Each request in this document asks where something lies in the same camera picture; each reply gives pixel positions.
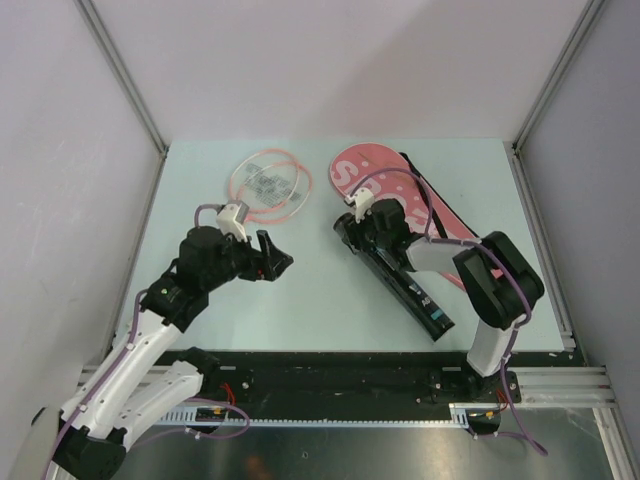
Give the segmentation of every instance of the gray floor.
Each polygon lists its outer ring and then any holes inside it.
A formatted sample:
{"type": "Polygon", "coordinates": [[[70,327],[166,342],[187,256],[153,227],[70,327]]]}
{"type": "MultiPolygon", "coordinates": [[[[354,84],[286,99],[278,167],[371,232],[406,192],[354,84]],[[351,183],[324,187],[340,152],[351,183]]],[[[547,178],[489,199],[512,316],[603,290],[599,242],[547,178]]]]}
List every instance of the gray floor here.
{"type": "MultiPolygon", "coordinates": [[[[116,480],[414,480],[613,478],[591,410],[523,411],[549,450],[462,430],[253,428],[223,442],[181,434],[134,450],[116,480]]],[[[505,417],[501,430],[513,430],[505,417]]]]}

